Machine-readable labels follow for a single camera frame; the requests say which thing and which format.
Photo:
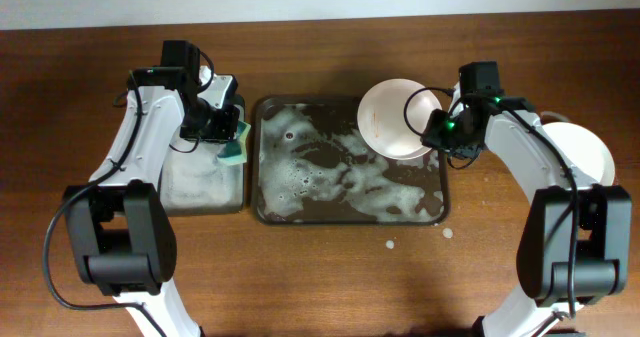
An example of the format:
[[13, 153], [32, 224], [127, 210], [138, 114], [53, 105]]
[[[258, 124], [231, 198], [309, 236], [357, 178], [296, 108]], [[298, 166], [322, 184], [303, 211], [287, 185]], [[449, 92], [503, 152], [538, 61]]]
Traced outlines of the green yellow sponge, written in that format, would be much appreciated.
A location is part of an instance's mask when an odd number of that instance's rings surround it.
[[217, 160], [224, 165], [234, 166], [247, 162], [246, 140], [251, 130], [251, 125], [239, 121], [236, 130], [236, 139], [228, 142], [217, 154]]

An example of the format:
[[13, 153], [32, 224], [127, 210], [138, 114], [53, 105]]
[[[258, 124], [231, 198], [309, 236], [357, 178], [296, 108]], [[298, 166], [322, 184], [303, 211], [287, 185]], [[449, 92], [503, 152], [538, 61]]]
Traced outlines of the pink-white plate with stain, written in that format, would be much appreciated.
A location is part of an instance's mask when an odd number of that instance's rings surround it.
[[423, 85], [408, 79], [382, 81], [369, 89], [357, 111], [357, 125], [366, 144], [378, 154], [393, 160], [411, 160], [431, 151], [422, 144], [431, 113], [442, 106], [431, 91], [409, 97]]

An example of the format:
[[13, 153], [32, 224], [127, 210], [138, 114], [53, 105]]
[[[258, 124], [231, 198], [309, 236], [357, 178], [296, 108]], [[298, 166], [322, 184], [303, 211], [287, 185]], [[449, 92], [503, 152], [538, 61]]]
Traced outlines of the cream plate with stain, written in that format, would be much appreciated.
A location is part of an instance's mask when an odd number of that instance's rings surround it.
[[616, 172], [613, 156], [596, 134], [569, 122], [547, 123], [543, 129], [582, 172], [601, 185], [614, 184]]

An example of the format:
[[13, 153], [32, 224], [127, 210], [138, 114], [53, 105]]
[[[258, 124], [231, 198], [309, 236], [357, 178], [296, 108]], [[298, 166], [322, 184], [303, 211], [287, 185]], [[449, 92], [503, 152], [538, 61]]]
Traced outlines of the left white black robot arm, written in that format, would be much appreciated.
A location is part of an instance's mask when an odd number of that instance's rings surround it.
[[236, 212], [243, 203], [244, 101], [212, 68], [132, 73], [126, 112], [100, 167], [64, 193], [80, 279], [113, 297], [146, 336], [200, 336], [174, 273], [170, 215]]

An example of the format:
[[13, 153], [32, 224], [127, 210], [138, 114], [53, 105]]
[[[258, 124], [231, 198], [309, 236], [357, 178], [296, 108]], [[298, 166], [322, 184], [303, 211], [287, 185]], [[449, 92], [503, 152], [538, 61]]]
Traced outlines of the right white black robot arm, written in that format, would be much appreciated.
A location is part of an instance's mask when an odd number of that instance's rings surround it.
[[517, 251], [518, 283], [474, 326], [478, 336], [542, 336], [588, 305], [620, 293], [628, 280], [632, 199], [575, 165], [523, 98], [462, 98], [463, 109], [434, 110], [422, 143], [449, 156], [496, 155], [530, 210]]

